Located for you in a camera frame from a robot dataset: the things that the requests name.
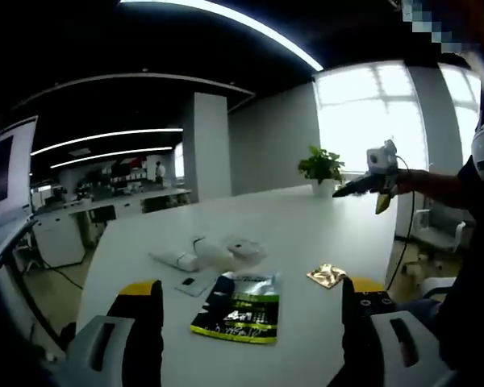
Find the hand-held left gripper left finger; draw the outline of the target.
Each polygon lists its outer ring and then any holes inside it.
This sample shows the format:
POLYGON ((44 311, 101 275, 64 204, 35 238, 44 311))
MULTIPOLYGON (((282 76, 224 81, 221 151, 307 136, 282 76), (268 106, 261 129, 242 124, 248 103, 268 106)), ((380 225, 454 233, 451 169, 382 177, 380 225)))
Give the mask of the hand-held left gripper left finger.
POLYGON ((163 292, 158 280, 120 290, 69 343, 67 386, 160 386, 163 292))

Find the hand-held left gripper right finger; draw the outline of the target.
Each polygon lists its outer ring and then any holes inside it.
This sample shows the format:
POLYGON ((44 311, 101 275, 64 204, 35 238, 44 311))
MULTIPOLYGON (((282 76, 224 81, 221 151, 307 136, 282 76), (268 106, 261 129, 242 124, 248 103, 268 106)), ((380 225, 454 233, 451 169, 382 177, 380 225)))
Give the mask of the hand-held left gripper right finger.
POLYGON ((384 291, 358 292, 342 282, 343 386, 450 386, 458 373, 440 358, 439 342, 384 291))

